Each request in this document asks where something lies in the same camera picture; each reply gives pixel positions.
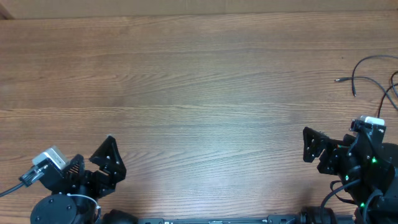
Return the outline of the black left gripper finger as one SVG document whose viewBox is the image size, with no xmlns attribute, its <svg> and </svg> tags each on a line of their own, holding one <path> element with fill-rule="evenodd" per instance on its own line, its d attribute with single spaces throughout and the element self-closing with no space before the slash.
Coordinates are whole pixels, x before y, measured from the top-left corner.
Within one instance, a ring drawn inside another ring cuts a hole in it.
<svg viewBox="0 0 398 224">
<path fill-rule="evenodd" d="M 93 180 L 98 187 L 114 187 L 126 178 L 126 167 L 118 151 L 116 139 L 112 136 L 103 141 L 89 161 L 99 167 L 93 173 Z"/>
<path fill-rule="evenodd" d="M 69 164 L 64 168 L 63 174 L 66 180 L 70 182 L 78 182 L 85 172 L 84 157 L 77 154 L 74 158 L 69 161 Z"/>
</svg>

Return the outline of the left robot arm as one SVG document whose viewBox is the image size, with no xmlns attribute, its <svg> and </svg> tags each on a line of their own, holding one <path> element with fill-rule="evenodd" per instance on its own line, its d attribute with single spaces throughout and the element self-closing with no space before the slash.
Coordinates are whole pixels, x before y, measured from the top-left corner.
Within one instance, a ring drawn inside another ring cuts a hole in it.
<svg viewBox="0 0 398 224">
<path fill-rule="evenodd" d="M 31 223 L 138 223 L 138 218 L 120 210 L 102 215 L 98 200 L 113 193 L 116 184 L 126 178 L 126 167 L 115 138 L 107 136 L 89 161 L 98 170 L 85 169 L 84 157 L 77 154 L 67 159 L 56 146 L 32 160 L 31 180 L 35 180 L 51 195 L 33 208 Z"/>
</svg>

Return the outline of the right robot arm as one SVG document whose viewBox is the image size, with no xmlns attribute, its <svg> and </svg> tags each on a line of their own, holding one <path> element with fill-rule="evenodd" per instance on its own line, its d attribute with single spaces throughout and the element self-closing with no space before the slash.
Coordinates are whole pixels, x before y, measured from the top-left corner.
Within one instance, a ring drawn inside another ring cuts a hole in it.
<svg viewBox="0 0 398 224">
<path fill-rule="evenodd" d="M 336 175 L 341 186 L 331 188 L 319 207 L 307 207 L 302 223 L 397 223 L 397 145 L 384 142 L 386 127 L 355 120 L 355 136 L 329 138 L 312 128 L 303 129 L 303 160 L 319 158 L 321 174 Z M 326 207 L 327 201 L 345 191 L 345 202 L 356 205 L 354 217 L 343 219 Z"/>
</svg>

